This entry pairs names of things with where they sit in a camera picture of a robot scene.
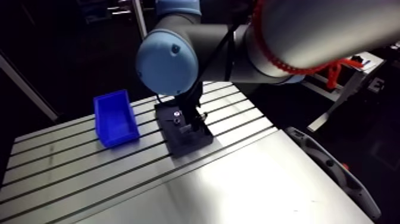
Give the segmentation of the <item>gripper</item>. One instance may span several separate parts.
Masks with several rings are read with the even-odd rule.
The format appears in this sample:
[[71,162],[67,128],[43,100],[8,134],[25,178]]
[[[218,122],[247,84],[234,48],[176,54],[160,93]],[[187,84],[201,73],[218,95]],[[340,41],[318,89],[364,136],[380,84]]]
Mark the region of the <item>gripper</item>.
[[200,97],[203,94],[202,82],[194,84],[187,92],[175,96],[175,101],[180,111],[183,113],[187,125],[191,125],[195,132],[200,128],[200,118],[196,110],[200,107]]

